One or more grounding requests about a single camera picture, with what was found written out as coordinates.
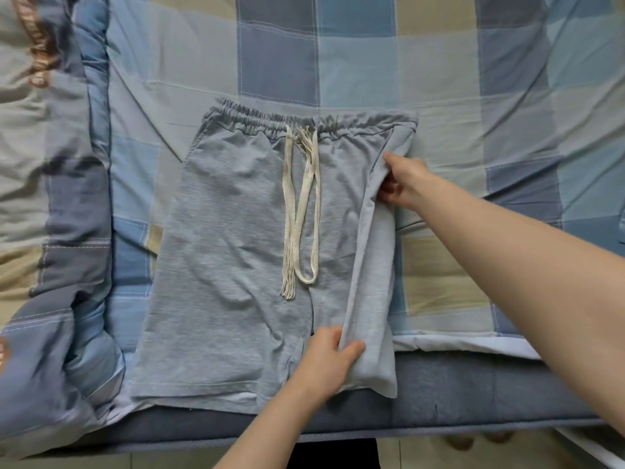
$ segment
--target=drawstring tassel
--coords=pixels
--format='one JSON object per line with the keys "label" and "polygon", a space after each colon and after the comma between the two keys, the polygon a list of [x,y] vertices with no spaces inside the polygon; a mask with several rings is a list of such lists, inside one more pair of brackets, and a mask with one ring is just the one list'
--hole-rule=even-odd
{"label": "drawstring tassel", "polygon": [[[295,204],[295,188],[291,178],[293,164],[293,141],[301,142],[301,151],[305,157],[304,178],[299,193],[299,202]],[[299,243],[306,218],[306,206],[311,188],[315,182],[314,231],[311,251],[312,276],[305,276],[300,268]],[[285,166],[283,168],[282,187],[285,194],[285,254],[282,263],[282,289],[280,295],[285,299],[295,298],[296,277],[303,284],[313,284],[319,273],[319,225],[321,222],[321,166],[319,164],[319,140],[317,130],[312,134],[307,129],[298,127],[296,138],[290,126],[286,126]]]}

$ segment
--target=gray shorts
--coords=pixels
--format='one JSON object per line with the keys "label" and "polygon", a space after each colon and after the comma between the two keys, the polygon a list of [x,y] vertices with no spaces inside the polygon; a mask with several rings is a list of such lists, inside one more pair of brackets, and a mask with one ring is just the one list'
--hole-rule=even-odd
{"label": "gray shorts", "polygon": [[[386,323],[395,221],[376,193],[387,173],[382,153],[405,155],[416,126],[401,112],[306,118],[231,101],[212,108],[184,164],[162,240],[129,375],[134,396],[255,413],[292,374],[314,330],[342,324],[342,347],[353,339],[367,344],[346,388],[395,397]],[[295,210],[285,207],[285,179],[302,201],[295,200]],[[288,217],[296,211],[305,218],[301,240],[293,242]],[[294,297],[287,299],[293,262],[285,272],[285,250],[292,253],[294,243],[301,275],[313,275],[316,250],[318,273],[309,285],[291,280]]]}

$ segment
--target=hand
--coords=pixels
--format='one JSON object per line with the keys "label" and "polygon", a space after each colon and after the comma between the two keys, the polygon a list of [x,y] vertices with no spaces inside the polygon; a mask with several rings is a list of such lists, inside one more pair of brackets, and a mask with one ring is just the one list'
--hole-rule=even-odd
{"label": "hand", "polygon": [[393,153],[384,153],[389,173],[382,182],[379,199],[386,203],[415,210],[418,200],[417,187],[429,176],[422,159],[404,158]]}
{"label": "hand", "polygon": [[340,326],[317,329],[289,380],[288,385],[304,390],[317,406],[339,391],[350,367],[364,352],[364,341],[353,341],[339,351],[341,331]]}

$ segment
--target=bed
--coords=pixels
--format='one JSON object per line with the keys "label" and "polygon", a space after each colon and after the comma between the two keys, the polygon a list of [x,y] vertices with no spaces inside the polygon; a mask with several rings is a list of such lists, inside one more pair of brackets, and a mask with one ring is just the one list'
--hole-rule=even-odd
{"label": "bed", "polygon": [[[181,163],[217,97],[417,111],[410,154],[435,173],[625,256],[625,0],[0,8],[8,457],[224,444],[249,421],[143,408],[124,385]],[[305,440],[599,423],[420,218],[396,226],[399,398],[339,395]]]}

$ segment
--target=checkered pattern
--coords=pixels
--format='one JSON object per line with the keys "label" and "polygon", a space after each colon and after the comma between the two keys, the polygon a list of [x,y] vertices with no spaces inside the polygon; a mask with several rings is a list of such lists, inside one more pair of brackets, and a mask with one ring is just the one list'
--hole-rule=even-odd
{"label": "checkered pattern", "polygon": [[[109,3],[108,316],[127,356],[180,162],[218,95],[301,115],[418,110],[411,154],[435,173],[625,256],[624,0]],[[414,214],[397,227],[398,345],[533,355]]]}

